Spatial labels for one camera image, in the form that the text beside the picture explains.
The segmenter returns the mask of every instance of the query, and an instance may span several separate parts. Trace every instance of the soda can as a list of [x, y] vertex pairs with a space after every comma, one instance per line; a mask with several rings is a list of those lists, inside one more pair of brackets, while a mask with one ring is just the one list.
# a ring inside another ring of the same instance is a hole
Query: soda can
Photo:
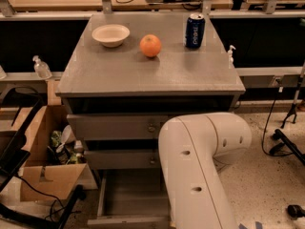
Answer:
[[185, 31], [185, 47], [189, 49], [198, 49], [201, 46], [205, 20], [201, 13], [193, 13], [187, 21], [187, 29]]

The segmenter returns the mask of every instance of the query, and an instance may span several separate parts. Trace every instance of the speckled floor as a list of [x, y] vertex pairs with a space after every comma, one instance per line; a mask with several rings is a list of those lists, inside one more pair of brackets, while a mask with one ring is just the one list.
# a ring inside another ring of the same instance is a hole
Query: speckled floor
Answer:
[[[276, 143], [271, 138], [279, 129], [288, 108], [272, 113], [264, 141], [269, 151]], [[300, 229], [305, 228], [305, 219], [291, 220], [286, 212], [289, 204], [305, 208], [305, 167], [295, 156], [272, 157], [262, 151], [261, 141], [269, 108], [240, 108], [235, 112], [242, 116], [253, 132], [253, 142], [245, 155], [220, 174], [225, 191], [233, 206], [240, 228], [247, 229]], [[290, 117], [281, 131], [305, 153], [305, 113], [298, 113], [296, 124]], [[0, 194], [0, 202], [9, 207], [44, 217], [49, 212], [48, 203], [20, 202], [20, 182], [13, 179]], [[96, 216], [98, 191], [88, 191], [84, 201], [79, 200], [67, 229], [87, 228], [87, 219]], [[0, 219], [0, 228], [24, 228]]]

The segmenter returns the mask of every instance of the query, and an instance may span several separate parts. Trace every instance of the gray tabletop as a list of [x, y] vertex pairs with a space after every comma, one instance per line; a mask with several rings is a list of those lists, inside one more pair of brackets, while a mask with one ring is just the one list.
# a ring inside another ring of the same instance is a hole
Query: gray tabletop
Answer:
[[[90, 19], [61, 77], [56, 94], [62, 97], [183, 94], [242, 94], [244, 86], [228, 54], [206, 18], [202, 46], [183, 45], [190, 12], [115, 12]], [[109, 49], [92, 38], [102, 25], [121, 24], [131, 34]], [[161, 53], [148, 58], [139, 49], [148, 33], [162, 42]]]

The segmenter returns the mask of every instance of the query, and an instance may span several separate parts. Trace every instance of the white bowl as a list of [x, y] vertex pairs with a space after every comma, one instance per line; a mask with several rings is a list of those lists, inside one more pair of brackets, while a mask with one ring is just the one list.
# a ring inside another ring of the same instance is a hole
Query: white bowl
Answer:
[[115, 24], [98, 27], [92, 33], [94, 40], [108, 48], [120, 46], [129, 35], [130, 30], [127, 27]]

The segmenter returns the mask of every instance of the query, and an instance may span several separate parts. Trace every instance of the curved white tube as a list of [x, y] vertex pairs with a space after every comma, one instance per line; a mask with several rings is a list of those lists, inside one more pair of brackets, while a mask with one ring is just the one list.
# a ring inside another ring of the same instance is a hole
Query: curved white tube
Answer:
[[217, 170], [250, 146], [248, 124], [229, 113], [182, 115], [167, 121], [159, 154], [177, 229], [237, 229]]

